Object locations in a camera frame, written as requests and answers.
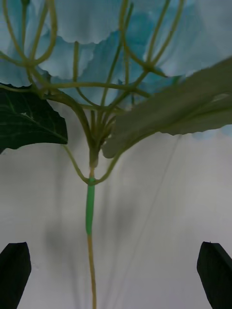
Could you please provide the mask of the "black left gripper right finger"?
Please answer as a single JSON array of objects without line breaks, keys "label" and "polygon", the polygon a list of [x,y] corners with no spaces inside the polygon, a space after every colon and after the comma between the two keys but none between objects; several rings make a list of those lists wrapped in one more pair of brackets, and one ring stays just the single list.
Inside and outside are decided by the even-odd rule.
[{"label": "black left gripper right finger", "polygon": [[197,272],[213,309],[232,309],[232,259],[219,243],[201,244]]}]

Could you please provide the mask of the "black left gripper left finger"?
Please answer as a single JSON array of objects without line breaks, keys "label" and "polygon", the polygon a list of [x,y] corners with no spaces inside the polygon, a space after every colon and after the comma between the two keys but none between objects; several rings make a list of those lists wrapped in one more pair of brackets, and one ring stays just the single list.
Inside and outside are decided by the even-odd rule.
[{"label": "black left gripper left finger", "polygon": [[18,307],[30,273],[27,243],[9,243],[0,253],[0,309]]}]

